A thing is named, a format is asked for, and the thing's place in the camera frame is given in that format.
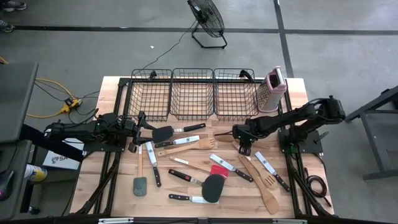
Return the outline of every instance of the black knife handle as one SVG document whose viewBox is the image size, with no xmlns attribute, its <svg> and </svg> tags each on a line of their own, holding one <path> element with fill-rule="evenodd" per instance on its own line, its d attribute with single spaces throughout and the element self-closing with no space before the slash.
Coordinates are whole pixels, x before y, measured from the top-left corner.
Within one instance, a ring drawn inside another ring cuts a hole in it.
<svg viewBox="0 0 398 224">
<path fill-rule="evenodd" d="M 238 170 L 238 169 L 235 170 L 235 173 L 236 173 L 238 176 L 243 177 L 245 180 L 247 180 L 247 181 L 249 181 L 249 182 L 253 182 L 253 181 L 254 181 L 253 178 L 252 178 L 251 176 L 245 174 L 244 172 L 242 172 L 242 171 L 240 171 L 240 170 Z"/>
<path fill-rule="evenodd" d="M 184 195 L 175 195 L 175 194 L 169 194 L 170 199 L 175 199 L 175 200 L 189 200 L 188 196 Z"/>
<path fill-rule="evenodd" d="M 166 146 L 172 146 L 172 145 L 174 145 L 173 142 L 162 142 L 162 143 L 159 143 L 159 144 L 155 144 L 155 148 L 158 148 L 158 147 L 166 147 Z"/>
<path fill-rule="evenodd" d="M 162 186 L 162 183 L 160 182 L 159 170 L 157 170 L 157 167 L 154 167 L 154 174 L 155 174 L 156 186 L 157 187 Z"/>
<path fill-rule="evenodd" d="M 192 177 L 190 175 L 183 174 L 183 173 L 181 173 L 181 172 L 179 172 L 177 170 L 173 170 L 173 169 L 169 169 L 169 174 L 172 174 L 172 175 L 174 175 L 176 177 L 179 177 L 179 178 L 181 178 L 183 180 L 186 180 L 188 182 L 191 182 L 191 179 L 192 179 Z"/>
<path fill-rule="evenodd" d="M 279 174 L 274 175 L 276 180 L 281 184 L 281 186 L 287 191 L 290 192 L 290 187 L 286 184 L 286 182 L 279 176 Z"/>
<path fill-rule="evenodd" d="M 192 125 L 192 126 L 185 127 L 184 128 L 184 132 L 193 131 L 193 130 L 204 128 L 204 127 L 206 127 L 206 123 L 195 124 L 195 125 Z"/>
</svg>

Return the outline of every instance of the cheese grater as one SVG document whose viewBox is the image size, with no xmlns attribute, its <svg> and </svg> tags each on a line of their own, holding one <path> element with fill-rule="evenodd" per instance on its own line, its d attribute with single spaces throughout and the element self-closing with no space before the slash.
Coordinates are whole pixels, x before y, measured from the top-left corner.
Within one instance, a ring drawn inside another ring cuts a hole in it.
<svg viewBox="0 0 398 224">
<path fill-rule="evenodd" d="M 280 67 L 276 66 L 267 74 L 257 89 L 259 110 L 266 113 L 277 110 L 279 101 L 286 90 L 287 85 L 280 72 Z"/>
</svg>

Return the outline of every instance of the black floor fan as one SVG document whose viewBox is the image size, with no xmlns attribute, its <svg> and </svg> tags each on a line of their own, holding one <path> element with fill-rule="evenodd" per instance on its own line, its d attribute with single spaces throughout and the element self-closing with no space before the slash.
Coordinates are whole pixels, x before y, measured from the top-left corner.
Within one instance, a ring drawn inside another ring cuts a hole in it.
<svg viewBox="0 0 398 224">
<path fill-rule="evenodd" d="M 194 30 L 192 31 L 192 38 L 194 38 L 200 47 L 204 49 L 224 49 L 227 46 L 227 42 L 224 38 L 224 22 L 214 3 L 211 0 L 188 0 L 188 4 L 191 7 L 193 15 L 198 21 Z M 199 24 L 210 36 L 214 38 L 222 37 L 225 45 L 211 47 L 203 46 L 203 44 L 201 44 L 194 35 L 194 33 L 198 30 Z"/>
</svg>

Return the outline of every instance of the black wire basket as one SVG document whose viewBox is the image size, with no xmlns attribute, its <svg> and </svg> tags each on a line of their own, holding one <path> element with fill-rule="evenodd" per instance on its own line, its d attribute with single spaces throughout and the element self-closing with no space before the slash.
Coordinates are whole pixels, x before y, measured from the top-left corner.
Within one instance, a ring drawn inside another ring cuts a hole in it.
<svg viewBox="0 0 398 224">
<path fill-rule="evenodd" d="M 145 112 L 147 121 L 167 121 L 170 109 L 172 71 L 135 69 L 131 73 L 132 91 L 128 115 Z"/>
<path fill-rule="evenodd" d="M 175 68 L 170 114 L 178 120 L 206 120 L 213 114 L 213 71 L 209 68 Z"/>
<path fill-rule="evenodd" d="M 214 76 L 215 113 L 219 120 L 245 120 L 259 113 L 253 70 L 217 68 Z"/>
</svg>

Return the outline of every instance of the gray floor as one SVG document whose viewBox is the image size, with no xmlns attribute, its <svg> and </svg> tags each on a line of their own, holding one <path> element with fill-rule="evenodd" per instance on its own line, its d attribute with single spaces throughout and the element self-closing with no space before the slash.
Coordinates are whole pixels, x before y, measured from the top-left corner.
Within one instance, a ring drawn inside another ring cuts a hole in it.
<svg viewBox="0 0 398 224">
<path fill-rule="evenodd" d="M 23 12 L 1 13 L 22 25 L 188 27 L 194 21 L 185 0 L 36 0 Z M 215 0 L 227 28 L 277 28 L 271 0 Z M 280 1 L 287 29 L 396 30 L 398 4 L 378 0 Z M 178 32 L 52 32 L 15 31 L 0 34 L 0 56 L 10 63 L 37 61 L 38 77 L 57 80 L 73 94 L 98 90 L 105 75 L 129 75 L 153 61 L 178 41 Z M 208 43 L 206 34 L 198 35 Z M 187 35 L 152 68 L 249 67 L 263 77 L 276 65 L 284 69 L 279 34 L 226 34 L 224 50 L 205 50 Z M 398 84 L 398 36 L 288 35 L 295 77 L 305 79 L 310 98 L 334 95 L 347 113 Z M 95 106 L 85 100 L 82 111 Z M 61 103 L 34 89 L 29 112 L 52 114 Z M 51 119 L 27 118 L 43 129 Z M 364 182 L 377 171 L 359 120 L 326 126 L 323 139 L 328 181 L 337 215 L 346 218 L 398 222 L 398 178 Z M 39 217 L 59 215 L 74 182 L 47 184 L 35 203 Z"/>
</svg>

